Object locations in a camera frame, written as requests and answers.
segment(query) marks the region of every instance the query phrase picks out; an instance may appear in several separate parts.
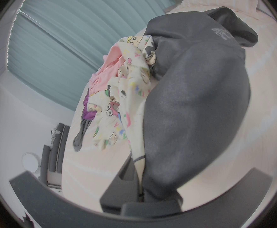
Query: striped bed sheet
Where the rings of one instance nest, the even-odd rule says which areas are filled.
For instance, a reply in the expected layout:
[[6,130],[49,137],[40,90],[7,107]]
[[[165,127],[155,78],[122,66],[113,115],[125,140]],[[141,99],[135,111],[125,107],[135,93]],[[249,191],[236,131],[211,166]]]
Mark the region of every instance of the striped bed sheet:
[[[214,8],[217,7],[186,6],[186,3],[182,3],[170,13]],[[260,11],[257,11],[258,20],[234,12],[259,36],[253,48],[245,48],[245,66],[251,86],[250,104],[228,149],[178,189],[184,199],[182,210],[200,206],[221,195],[253,167],[274,177],[263,205],[277,188],[277,22]],[[87,86],[77,106],[66,143],[62,191],[66,199],[101,212],[99,198],[129,155],[129,148],[119,146],[100,152],[89,143],[92,133],[88,130],[82,150],[74,152],[72,141],[80,129],[82,102],[86,93]]]

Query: curtain fold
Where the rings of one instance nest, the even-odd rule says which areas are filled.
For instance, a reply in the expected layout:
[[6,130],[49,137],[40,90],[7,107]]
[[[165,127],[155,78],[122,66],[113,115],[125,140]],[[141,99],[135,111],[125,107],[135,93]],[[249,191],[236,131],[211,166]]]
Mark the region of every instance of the curtain fold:
[[8,70],[75,110],[111,46],[171,5],[170,0],[25,0],[11,31]]

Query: bed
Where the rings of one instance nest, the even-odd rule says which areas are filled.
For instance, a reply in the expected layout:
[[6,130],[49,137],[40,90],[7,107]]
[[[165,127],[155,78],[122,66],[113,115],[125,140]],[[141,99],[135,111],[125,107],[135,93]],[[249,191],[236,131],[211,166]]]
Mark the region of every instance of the bed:
[[[230,6],[232,1],[225,2],[213,4],[211,0],[204,3],[203,0],[184,0],[169,12],[202,12],[227,6],[259,36],[254,47],[245,48],[251,99],[243,123],[228,149],[178,189],[184,199],[182,210],[200,206],[221,195],[253,167],[273,176],[273,183],[262,205],[270,200],[277,188],[277,22],[261,11],[250,13],[249,7],[236,9]],[[129,148],[122,145],[100,152],[89,143],[92,133],[88,130],[82,149],[77,153],[73,150],[72,141],[80,129],[82,102],[87,90],[88,86],[76,108],[66,143],[62,191],[66,199],[102,212],[99,198],[127,159]]]

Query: white round object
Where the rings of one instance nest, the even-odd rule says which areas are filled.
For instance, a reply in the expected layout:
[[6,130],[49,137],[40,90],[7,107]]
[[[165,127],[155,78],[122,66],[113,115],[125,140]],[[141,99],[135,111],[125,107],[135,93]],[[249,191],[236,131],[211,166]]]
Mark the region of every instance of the white round object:
[[22,158],[23,167],[32,173],[35,173],[39,170],[39,160],[34,153],[25,153]]

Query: round mirror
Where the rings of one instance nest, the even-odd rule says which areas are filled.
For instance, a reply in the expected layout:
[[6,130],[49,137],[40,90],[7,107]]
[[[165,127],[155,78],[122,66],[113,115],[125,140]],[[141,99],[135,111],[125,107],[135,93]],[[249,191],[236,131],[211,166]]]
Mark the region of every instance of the round mirror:
[[245,228],[276,195],[267,0],[11,0],[0,14],[0,199],[15,218]]

